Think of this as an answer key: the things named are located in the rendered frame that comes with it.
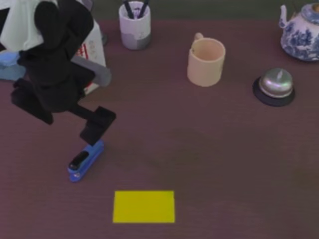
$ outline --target green background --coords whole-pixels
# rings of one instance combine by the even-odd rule
[[[122,0],[94,0],[96,19],[116,19]],[[278,19],[285,4],[289,15],[293,3],[301,6],[311,0],[150,0],[153,18],[157,19]]]

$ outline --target marker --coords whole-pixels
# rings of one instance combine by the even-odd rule
[[[146,7],[148,6],[149,4],[149,1],[150,0],[144,0],[144,3],[143,3],[143,6],[141,8],[141,11],[140,11],[140,14],[138,15],[138,19],[142,18],[144,13],[145,13],[145,10],[146,10]]]
[[[132,10],[131,10],[131,7],[130,7],[128,0],[123,0],[123,4],[124,4],[126,12],[128,13],[129,19],[134,19],[134,15],[132,13]]]

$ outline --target yellow block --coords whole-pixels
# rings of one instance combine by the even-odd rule
[[[174,223],[174,191],[117,191],[114,223]]]

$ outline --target brown table surface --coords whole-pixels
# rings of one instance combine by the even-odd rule
[[[157,21],[147,50],[126,50],[104,22],[112,84],[83,105],[114,110],[107,149],[79,184],[67,164],[85,143],[70,113],[47,126],[10,103],[0,83],[1,239],[319,238],[319,66],[280,48],[273,21]],[[202,32],[227,48],[222,80],[187,80]],[[284,67],[295,101],[273,108],[252,83]],[[116,190],[174,190],[176,223],[112,224]]]

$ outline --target gray and white cup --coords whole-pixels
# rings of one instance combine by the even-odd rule
[[[130,50],[142,50],[151,40],[151,10],[147,6],[142,18],[138,15],[143,6],[140,1],[130,1],[134,19],[130,19],[124,5],[119,9],[122,44]]]

